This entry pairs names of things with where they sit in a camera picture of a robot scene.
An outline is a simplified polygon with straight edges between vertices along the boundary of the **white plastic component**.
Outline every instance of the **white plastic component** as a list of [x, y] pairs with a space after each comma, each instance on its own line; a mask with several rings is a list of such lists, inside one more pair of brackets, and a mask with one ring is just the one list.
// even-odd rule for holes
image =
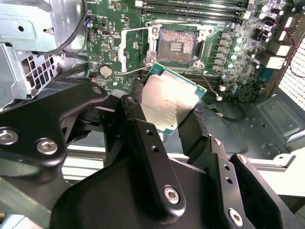
[[250, 11], [246, 11], [244, 13], [244, 19], [250, 19], [250, 16], [251, 16], [251, 12]]
[[286, 28], [289, 28], [290, 25], [291, 25], [292, 20], [293, 20], [293, 17], [287, 17], [287, 18], [285, 18], [285, 19], [283, 20], [284, 26], [285, 26]]
[[222, 101], [223, 100], [223, 98], [221, 97], [221, 96], [216, 96], [216, 101]]
[[266, 65], [266, 68], [281, 69], [285, 61], [285, 58], [271, 56]]
[[142, 7], [143, 6], [142, 1], [136, 0], [134, 3], [135, 3], [135, 7]]
[[268, 49], [277, 56], [287, 56], [290, 46], [289, 45], [281, 45], [277, 42], [270, 42]]
[[225, 87], [225, 86], [219, 85], [219, 91], [224, 92], [224, 91], [225, 91], [225, 89], [226, 89], [226, 87]]

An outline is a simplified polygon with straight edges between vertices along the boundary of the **green circuit board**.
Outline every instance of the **green circuit board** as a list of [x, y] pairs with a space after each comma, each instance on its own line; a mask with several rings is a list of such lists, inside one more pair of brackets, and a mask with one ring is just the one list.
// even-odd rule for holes
[[[87, 49], [92, 80], [106, 90], [128, 91], [133, 78], [144, 79], [158, 62], [205, 88], [198, 71], [216, 90], [225, 82], [226, 89], [220, 92], [223, 100], [252, 102], [266, 81], [259, 57], [269, 42], [262, 40], [262, 31], [272, 32], [273, 39], [278, 30], [275, 25], [266, 27], [259, 18], [262, 6], [268, 7], [265, 17], [276, 19], [272, 9], [285, 10], [289, 4], [284, 0], [89, 1], [93, 27]], [[151, 56], [149, 49], [154, 49]], [[104, 65], [112, 75], [100, 74]]]

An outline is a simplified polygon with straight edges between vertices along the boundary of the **capacitor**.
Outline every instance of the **capacitor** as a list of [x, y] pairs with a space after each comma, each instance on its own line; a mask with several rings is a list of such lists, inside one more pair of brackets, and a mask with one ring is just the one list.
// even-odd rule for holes
[[266, 16], [265, 13], [259, 13], [259, 14], [257, 15], [257, 17], [258, 17], [260, 20], [264, 19], [265, 16]]
[[254, 58], [254, 57], [255, 57], [255, 54], [254, 54], [253, 52], [248, 52], [248, 56], [249, 56], [250, 58]]
[[236, 37], [235, 42], [236, 44], [241, 44], [243, 42], [243, 39], [241, 37]]
[[233, 50], [234, 52], [238, 52], [238, 51], [240, 50], [240, 47], [239, 47], [238, 45], [234, 45], [234, 46], [232, 47], [232, 50]]
[[267, 37], [271, 37], [272, 33], [268, 30], [265, 30], [264, 35], [266, 35]]
[[102, 30], [103, 30], [102, 28], [98, 28], [98, 29], [97, 29], [97, 33], [98, 33], [98, 34], [101, 34], [101, 33], [102, 33]]
[[263, 35], [263, 36], [262, 36], [262, 40], [263, 40], [264, 42], [269, 42], [269, 41], [270, 41], [270, 38], [267, 37], [267, 36], [265, 36], [265, 35]]
[[237, 91], [237, 89], [238, 89], [238, 85], [237, 85], [236, 83], [234, 83], [234, 84], [232, 85], [232, 88], [233, 88], [234, 90], [236, 90], [236, 91]]
[[280, 9], [272, 9], [271, 13], [275, 13], [279, 16], [282, 16], [284, 14], [284, 10], [280, 10]]
[[267, 26], [273, 26], [276, 23], [276, 20], [274, 18], [266, 17], [264, 19], [264, 24]]
[[260, 67], [259, 64], [255, 63], [255, 62], [253, 62], [252, 65], [255, 69], [259, 69], [259, 67]]
[[236, 90], [234, 90], [234, 89], [231, 89], [231, 93], [232, 93], [232, 94], [236, 94], [236, 93], [237, 93], [237, 91], [236, 91]]
[[236, 61], [236, 55], [235, 54], [232, 54], [232, 55], [230, 55], [230, 59], [231, 59], [231, 61]]
[[222, 76], [221, 76], [221, 78], [223, 79], [223, 80], [227, 80], [228, 79], [228, 77], [226, 76], [226, 74], [222, 74]]
[[268, 6], [266, 6], [266, 5], [261, 5], [259, 9], [260, 9], [261, 12], [265, 13], [265, 12], [267, 12], [267, 10], [268, 10]]
[[113, 73], [113, 70], [110, 65], [105, 64], [100, 68], [100, 74], [105, 78], [108, 78], [109, 76], [111, 76], [112, 73]]
[[233, 64], [232, 63], [227, 63], [227, 68], [229, 68], [229, 69], [231, 69], [231, 68], [233, 68]]

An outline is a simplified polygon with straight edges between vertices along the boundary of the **cable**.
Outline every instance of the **cable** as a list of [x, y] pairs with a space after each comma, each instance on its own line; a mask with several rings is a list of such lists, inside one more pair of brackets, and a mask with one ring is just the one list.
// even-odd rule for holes
[[287, 33], [288, 39], [289, 39], [289, 41], [292, 43], [292, 46], [293, 46], [293, 51], [292, 51], [291, 56], [290, 56], [290, 58], [289, 58], [289, 60], [288, 60], [288, 63], [287, 63], [287, 64], [288, 64], [288, 68], [289, 68], [291, 74], [294, 75], [295, 77], [303, 78], [303, 79], [304, 79], [305, 76], [300, 76], [300, 75], [296, 74], [294, 71], [292, 71], [291, 62], [292, 62], [293, 57], [294, 57], [295, 54], [297, 53], [297, 46], [296, 46], [296, 44], [295, 44], [295, 41], [294, 41], [292, 35], [289, 33], [288, 29], [287, 29], [285, 26], [281, 25], [281, 24], [278, 23], [278, 22], [276, 22], [276, 24], [277, 24], [278, 26], [282, 27], [282, 29]]
[[59, 52], [62, 52], [65, 48], [67, 48], [72, 43], [72, 41], [74, 41], [76, 36], [81, 31], [82, 26], [84, 25], [84, 22], [85, 22], [86, 17], [87, 17], [87, 12], [88, 12], [87, 0], [82, 0], [81, 2], [82, 2], [83, 14], [82, 14], [82, 17], [81, 17], [80, 21], [78, 22], [75, 30], [70, 35], [70, 37], [60, 47], [58, 47], [57, 49], [54, 49], [54, 50], [49, 51], [49, 52], [39, 52], [40, 55], [45, 55], [45, 56], [55, 55], [55, 54], [57, 54]]
[[198, 73], [202, 76], [202, 78], [204, 79], [204, 81], [208, 84], [209, 88], [211, 89], [211, 91], [218, 96], [218, 93], [212, 88], [211, 84], [209, 83], [209, 81], [205, 78], [205, 76], [198, 70]]
[[227, 116], [224, 116], [221, 112], [218, 111], [217, 106], [214, 104], [208, 105], [208, 108], [213, 110], [217, 116], [223, 118], [224, 120], [227, 120], [229, 122], [238, 122], [246, 118], [246, 112], [236, 101], [234, 101], [234, 103], [236, 104], [237, 108], [242, 112], [242, 116], [238, 118], [229, 118]]
[[76, 66], [76, 67], [74, 67], [74, 68], [72, 68], [72, 69], [70, 69], [70, 70], [68, 70], [64, 73], [58, 74], [57, 76], [54, 77], [54, 80], [59, 81], [59, 80], [62, 80], [64, 78], [67, 78], [69, 76], [85, 72], [87, 70], [89, 70], [89, 64], [84, 63], [84, 64]]
[[85, 40], [84, 40], [84, 43], [83, 43], [81, 49], [79, 49], [77, 52], [69, 52], [69, 51], [65, 51], [65, 50], [63, 50], [63, 52], [66, 54], [66, 56], [67, 56], [67, 54], [68, 55], [77, 55], [77, 54], [81, 53], [82, 51], [84, 51], [84, 49], [86, 47], [87, 39], [88, 39], [88, 27], [85, 26]]

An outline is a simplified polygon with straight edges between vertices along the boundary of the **screw hole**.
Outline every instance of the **screw hole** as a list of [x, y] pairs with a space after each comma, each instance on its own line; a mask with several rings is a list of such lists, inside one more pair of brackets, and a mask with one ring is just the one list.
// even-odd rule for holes
[[230, 178], [226, 177], [225, 179], [228, 181], [229, 184], [233, 184], [233, 181]]
[[156, 146], [152, 146], [152, 151], [154, 151], [155, 153], [160, 152], [160, 150]]
[[133, 104], [137, 103], [137, 101], [134, 98], [132, 98], [131, 96], [127, 97], [127, 99], [129, 100], [129, 102], [131, 102]]
[[146, 130], [146, 133], [147, 133], [148, 135], [150, 135], [150, 136], [153, 135], [153, 133], [152, 133], [150, 130]]
[[226, 170], [230, 170], [229, 166], [224, 165], [224, 167], [225, 167]]

